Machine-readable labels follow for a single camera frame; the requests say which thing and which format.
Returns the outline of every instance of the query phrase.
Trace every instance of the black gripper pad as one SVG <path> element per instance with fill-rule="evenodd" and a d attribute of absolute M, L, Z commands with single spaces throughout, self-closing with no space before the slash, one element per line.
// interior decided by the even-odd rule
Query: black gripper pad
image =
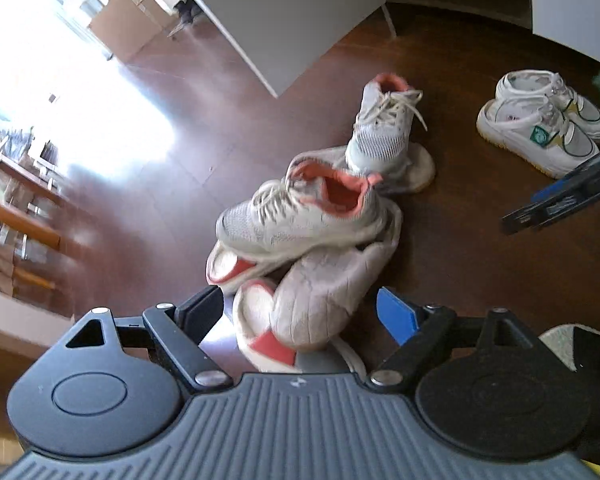
<path fill-rule="evenodd" d="M 80 462 L 62 462 L 29 452 L 3 478 L 593 480 L 597 477 L 568 453 L 509 465 L 462 455 L 430 434 L 405 397 L 371 393 L 352 374 L 246 374 L 231 390 L 194 397 L 171 428 L 135 452 Z"/>

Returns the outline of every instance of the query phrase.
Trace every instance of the green patch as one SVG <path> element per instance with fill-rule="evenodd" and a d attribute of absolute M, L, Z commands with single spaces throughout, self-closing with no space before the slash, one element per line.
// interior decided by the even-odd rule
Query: green patch
<path fill-rule="evenodd" d="M 536 126 L 531 134 L 531 140 L 538 146 L 545 148 L 551 142 L 552 136 L 544 128 Z"/>

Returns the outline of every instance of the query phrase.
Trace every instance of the open cabinet door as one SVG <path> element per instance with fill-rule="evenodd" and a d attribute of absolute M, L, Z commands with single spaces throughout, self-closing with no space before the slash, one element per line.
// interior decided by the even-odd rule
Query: open cabinet door
<path fill-rule="evenodd" d="M 384 0 L 196 0 L 279 96 Z"/>

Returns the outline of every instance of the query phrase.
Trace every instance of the screw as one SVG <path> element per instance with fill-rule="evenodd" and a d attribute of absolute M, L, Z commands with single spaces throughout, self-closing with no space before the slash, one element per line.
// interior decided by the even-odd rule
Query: screw
<path fill-rule="evenodd" d="M 214 386 L 221 386 L 226 384 L 231 379 L 222 370 L 206 370 L 196 374 L 194 380 L 200 386 L 206 386 L 207 388 L 213 388 Z"/>
<path fill-rule="evenodd" d="M 402 382 L 402 374 L 395 370 L 376 370 L 371 374 L 371 382 L 376 386 L 395 386 Z"/>

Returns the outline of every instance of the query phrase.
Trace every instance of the brown floor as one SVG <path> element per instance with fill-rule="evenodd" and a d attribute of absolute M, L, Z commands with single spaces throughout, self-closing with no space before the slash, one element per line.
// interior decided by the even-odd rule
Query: brown floor
<path fill-rule="evenodd" d="M 381 15 L 371 16 L 276 100 L 203 22 L 176 41 L 157 38 L 120 69 L 155 108 L 121 97 L 113 75 L 95 101 L 76 98 L 66 135 L 80 142 L 58 142 L 70 183 L 63 191 L 77 206 L 61 229 L 81 244 L 65 249 L 75 257 L 64 261 L 66 304 L 129 316 L 195 293 L 222 209 L 281 177 L 295 154 L 345 144 L 364 84 L 392 71 L 424 90 L 429 132 L 415 121 L 412 136 L 438 174 L 423 193 L 397 199 L 402 238 L 378 285 L 466 315 L 506 306 L 536 331 L 565 322 L 600 329 L 600 205 L 539 234 L 502 235 L 500 217 L 550 180 L 475 131 L 505 72 L 559 71 L 600 102 L 590 83 L 599 65 L 461 14 L 411 9 L 399 28 L 391 40 Z M 369 366 L 395 347 L 376 319 L 375 291 L 344 334 Z M 212 357 L 234 375 L 248 369 L 230 327 L 216 332 L 205 346 Z"/>

